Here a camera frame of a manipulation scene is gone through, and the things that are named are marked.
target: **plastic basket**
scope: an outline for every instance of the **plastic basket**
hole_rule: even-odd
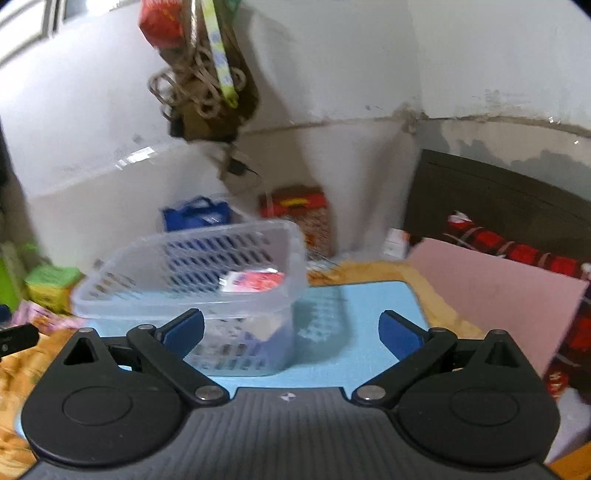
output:
[[[220,277],[229,271],[269,267],[285,273],[283,283],[272,290],[219,290]],[[268,375],[289,360],[294,342],[291,306],[306,285],[299,228],[272,219],[139,239],[82,282],[72,306],[80,317],[126,327],[158,326],[199,308],[206,319],[205,335],[185,359],[189,364],[210,375]],[[272,333],[259,335],[261,329]]]

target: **red package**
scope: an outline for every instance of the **red package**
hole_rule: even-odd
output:
[[[142,0],[139,28],[156,48],[176,48],[183,44],[180,21],[181,0]]]

